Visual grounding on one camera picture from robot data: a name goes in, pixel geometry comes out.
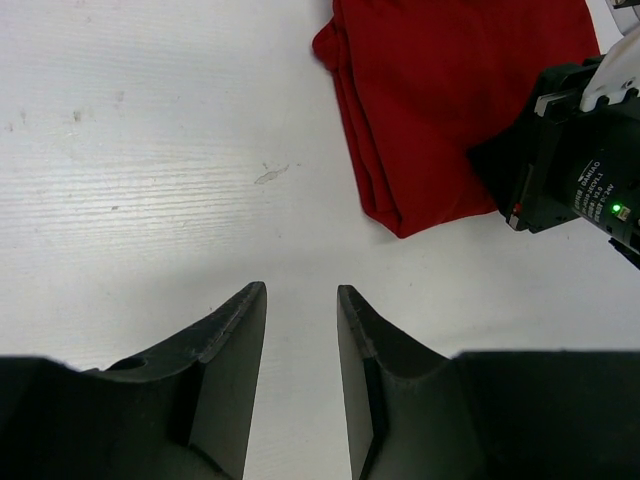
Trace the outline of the red t shirt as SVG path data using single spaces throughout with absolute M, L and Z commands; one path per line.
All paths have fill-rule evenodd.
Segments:
M 399 238 L 492 212 L 467 151 L 516 119 L 544 69 L 599 51 L 583 1 L 337 1 L 312 48 L 362 208 Z

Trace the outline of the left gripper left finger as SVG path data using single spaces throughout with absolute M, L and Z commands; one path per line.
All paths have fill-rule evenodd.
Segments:
M 266 326 L 252 282 L 111 367 L 1 360 L 5 479 L 240 479 Z

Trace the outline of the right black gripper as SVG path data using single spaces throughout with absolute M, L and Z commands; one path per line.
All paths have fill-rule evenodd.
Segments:
M 546 183 L 565 127 L 580 116 L 582 92 L 601 62 L 590 57 L 544 70 L 516 120 L 468 151 L 512 230 L 538 233 L 577 217 L 551 198 Z

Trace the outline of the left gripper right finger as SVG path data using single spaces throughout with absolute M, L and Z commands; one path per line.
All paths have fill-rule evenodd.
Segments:
M 635 479 L 635 351 L 429 349 L 337 292 L 355 479 Z

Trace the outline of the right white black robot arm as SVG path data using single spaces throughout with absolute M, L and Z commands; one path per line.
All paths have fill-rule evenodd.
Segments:
M 539 233 L 582 218 L 639 263 L 639 91 L 581 96 L 601 58 L 543 71 L 514 123 L 468 157 L 515 231 Z

